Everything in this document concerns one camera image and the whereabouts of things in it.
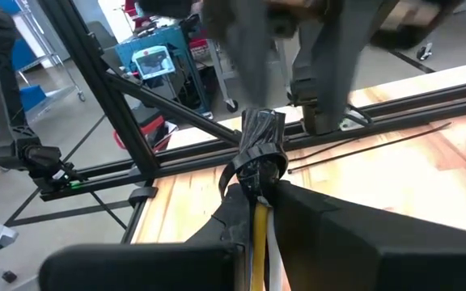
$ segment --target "yellow cable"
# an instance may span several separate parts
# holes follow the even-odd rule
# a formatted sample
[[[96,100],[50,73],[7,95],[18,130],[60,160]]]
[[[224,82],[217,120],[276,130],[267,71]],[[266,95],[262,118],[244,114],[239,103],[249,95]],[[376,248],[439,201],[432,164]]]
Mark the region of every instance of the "yellow cable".
[[[251,291],[264,290],[265,236],[267,235],[267,206],[256,203],[253,228]]]

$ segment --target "wooden table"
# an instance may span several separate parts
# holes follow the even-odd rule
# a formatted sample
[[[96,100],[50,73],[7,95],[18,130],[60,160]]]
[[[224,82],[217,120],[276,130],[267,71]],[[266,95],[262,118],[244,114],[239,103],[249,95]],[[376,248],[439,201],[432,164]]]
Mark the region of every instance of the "wooden table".
[[[465,83],[466,66],[461,66],[358,90],[352,93],[351,100],[355,106],[363,106]],[[287,113],[287,122],[301,117],[296,108],[278,111]],[[441,132],[285,174],[283,179],[361,205],[466,229],[466,116],[451,121],[452,125]],[[241,127],[240,118],[221,123],[232,129]],[[367,137],[292,162],[290,167],[407,137],[444,123]],[[199,129],[186,129],[172,137],[169,147],[210,139],[213,137]],[[304,156],[325,146],[292,151],[288,156]],[[133,243],[183,242],[189,238],[220,204],[217,185],[222,169],[156,180],[158,195],[146,205]]]

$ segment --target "white cable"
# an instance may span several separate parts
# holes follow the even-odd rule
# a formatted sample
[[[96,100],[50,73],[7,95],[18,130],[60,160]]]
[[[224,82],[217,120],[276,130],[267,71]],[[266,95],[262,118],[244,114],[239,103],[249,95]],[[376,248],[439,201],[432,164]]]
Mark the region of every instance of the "white cable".
[[[269,290],[282,291],[282,255],[274,233],[273,209],[269,208],[267,216],[267,245],[269,249]]]

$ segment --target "black tape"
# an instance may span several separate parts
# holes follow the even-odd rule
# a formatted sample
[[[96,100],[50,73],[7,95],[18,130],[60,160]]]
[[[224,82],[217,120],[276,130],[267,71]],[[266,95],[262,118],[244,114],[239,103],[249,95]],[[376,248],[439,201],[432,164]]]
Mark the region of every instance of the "black tape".
[[[218,190],[220,191],[222,199],[225,197],[224,192],[226,191],[231,178],[233,178],[233,175],[237,174],[243,166],[258,158],[269,158],[274,160],[280,169],[280,178],[285,174],[289,163],[287,156],[280,145],[266,143],[253,146],[251,149],[234,157],[222,172],[220,180],[218,181]]]

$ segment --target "concrete floor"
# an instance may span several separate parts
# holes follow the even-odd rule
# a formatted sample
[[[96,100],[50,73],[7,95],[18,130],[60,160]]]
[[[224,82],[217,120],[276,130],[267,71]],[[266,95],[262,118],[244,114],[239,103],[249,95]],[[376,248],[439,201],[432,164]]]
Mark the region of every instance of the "concrete floor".
[[[455,15],[442,25],[434,34],[433,40],[434,55],[425,61],[424,65],[433,70],[465,65],[466,13]],[[414,57],[415,53],[416,49],[405,52],[411,57]],[[68,154],[103,116],[99,104],[87,88],[80,73],[73,65],[70,65],[70,70],[86,93],[87,101],[81,103],[76,95],[72,94],[56,103],[41,120],[32,126],[45,145],[59,146],[64,155]],[[359,62],[354,89],[421,74],[424,73],[388,52],[366,48]],[[55,82],[63,81],[59,81],[55,76],[48,78],[41,75],[38,78],[33,77],[32,82],[53,86],[58,85]],[[277,108],[286,105],[288,101],[282,85],[282,76],[278,70],[272,72],[271,84],[267,106]],[[213,101],[213,113],[216,120],[238,116],[247,103],[243,99],[237,80],[230,80],[227,85],[229,94],[239,101],[240,110],[236,114],[230,114],[225,109],[222,97],[218,96]],[[119,149],[115,144],[112,139],[112,126],[104,119],[73,154],[70,161],[74,162],[76,167],[87,167],[128,157],[127,152]],[[26,173],[10,171],[0,175],[0,222],[6,222],[35,189],[35,185]],[[110,203],[126,200],[133,189],[135,187],[129,185],[100,191],[98,194],[105,202]],[[90,195],[47,203],[35,197],[17,218],[93,205],[96,205],[96,202]],[[120,208],[116,209],[115,213],[127,222],[132,209]],[[62,247],[78,243],[118,243],[123,235],[123,229],[105,212],[16,226],[15,229],[19,232],[19,238],[12,246],[0,251],[0,268],[12,270],[21,279],[36,274],[44,259]]]

